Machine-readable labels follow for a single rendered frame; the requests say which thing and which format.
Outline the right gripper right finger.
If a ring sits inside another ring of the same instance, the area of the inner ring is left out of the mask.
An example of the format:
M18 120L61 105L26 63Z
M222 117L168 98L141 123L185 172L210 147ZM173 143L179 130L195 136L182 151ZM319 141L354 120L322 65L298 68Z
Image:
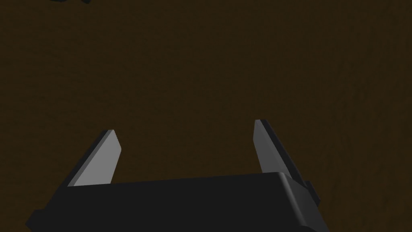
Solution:
M255 120L253 143L263 173L282 172L304 187L307 186L268 120Z

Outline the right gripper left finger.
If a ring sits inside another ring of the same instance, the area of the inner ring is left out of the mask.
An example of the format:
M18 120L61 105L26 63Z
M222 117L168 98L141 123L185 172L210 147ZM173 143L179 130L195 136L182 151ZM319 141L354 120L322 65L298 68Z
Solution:
M114 130L104 130L63 183L64 187L109 184L122 148Z

